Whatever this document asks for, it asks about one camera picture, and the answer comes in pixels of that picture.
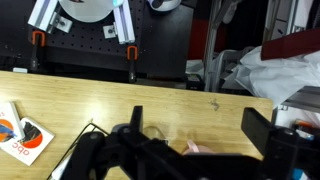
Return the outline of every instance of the black pegboard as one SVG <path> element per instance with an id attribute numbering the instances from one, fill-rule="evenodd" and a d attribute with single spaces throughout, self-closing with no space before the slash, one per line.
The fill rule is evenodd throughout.
<path id="1" fill-rule="evenodd" d="M 140 47 L 140 37 L 143 26 L 145 0 L 129 0 L 132 23 L 135 33 L 134 45 Z M 111 12 L 105 19 L 95 23 L 83 23 L 70 17 L 64 10 L 60 15 L 73 21 L 69 33 L 55 29 L 52 34 L 46 34 L 46 45 L 76 51 L 100 53 L 112 56 L 126 56 L 127 45 L 120 45 L 118 37 L 105 39 L 103 26 L 113 25 L 114 16 Z M 33 27 L 29 28 L 29 41 Z"/>

